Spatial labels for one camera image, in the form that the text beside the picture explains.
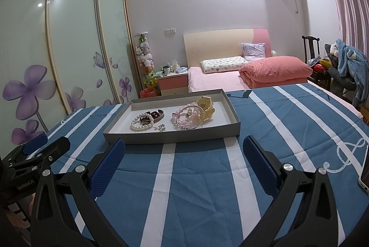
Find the nightstand drawer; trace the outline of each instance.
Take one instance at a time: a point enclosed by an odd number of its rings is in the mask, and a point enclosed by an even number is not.
[[[161,90],[162,96],[182,94],[182,93],[188,93],[188,87]]]
[[[158,79],[160,90],[188,87],[187,75]]]

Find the smartphone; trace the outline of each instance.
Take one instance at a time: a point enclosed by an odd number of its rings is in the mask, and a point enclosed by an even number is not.
[[[365,160],[363,170],[361,171],[361,175],[359,176],[359,185],[369,194],[369,157],[368,157],[368,148],[365,152]]]

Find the purple flower decal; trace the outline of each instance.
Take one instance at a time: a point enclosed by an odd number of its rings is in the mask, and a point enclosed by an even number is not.
[[[116,105],[117,103],[115,102],[115,100],[113,100],[113,102],[111,102],[109,99],[104,101],[103,106],[111,106],[111,105]]]
[[[103,57],[98,52],[96,53],[96,56],[93,57],[93,60],[95,61],[94,67],[97,66],[97,67],[100,67],[100,68],[105,69],[104,59],[103,59]],[[110,62],[110,66],[112,66],[115,69],[118,68],[118,64],[112,65],[113,61],[111,60],[111,58],[110,58],[110,61],[109,62]]]
[[[48,100],[57,90],[55,81],[43,80],[47,68],[42,65],[29,66],[24,73],[24,84],[10,80],[4,87],[3,98],[15,100],[20,98],[15,116],[18,120],[26,120],[38,111],[38,98]]]
[[[71,91],[71,96],[65,93],[71,110],[84,109],[86,107],[86,100],[81,99],[83,90],[80,87],[74,87]]]
[[[120,79],[119,81],[119,86],[123,88],[122,89],[123,97],[127,96],[127,91],[130,92],[132,90],[132,86],[128,84],[129,82],[130,82],[130,79],[128,77],[126,77],[124,80]]]
[[[15,145],[24,144],[44,133],[43,131],[36,131],[37,128],[38,121],[32,119],[28,120],[25,125],[25,131],[21,128],[15,128],[13,130],[12,143]]]

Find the flower stem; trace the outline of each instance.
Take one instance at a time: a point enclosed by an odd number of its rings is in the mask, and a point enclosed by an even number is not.
[[[37,118],[38,118],[38,120],[40,121],[40,123],[41,123],[41,125],[42,125],[42,127],[44,128],[44,130],[45,130],[45,132],[49,132],[49,130],[48,130],[48,128],[46,127],[46,125],[45,125],[45,122],[42,120],[42,118],[41,118],[41,115],[40,115],[40,113],[37,111],[36,112],[36,115],[37,115]]]

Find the headboard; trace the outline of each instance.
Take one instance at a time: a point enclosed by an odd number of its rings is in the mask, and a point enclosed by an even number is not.
[[[188,67],[201,67],[203,60],[242,56],[241,43],[265,43],[265,56],[272,56],[267,30],[219,30],[183,36]]]

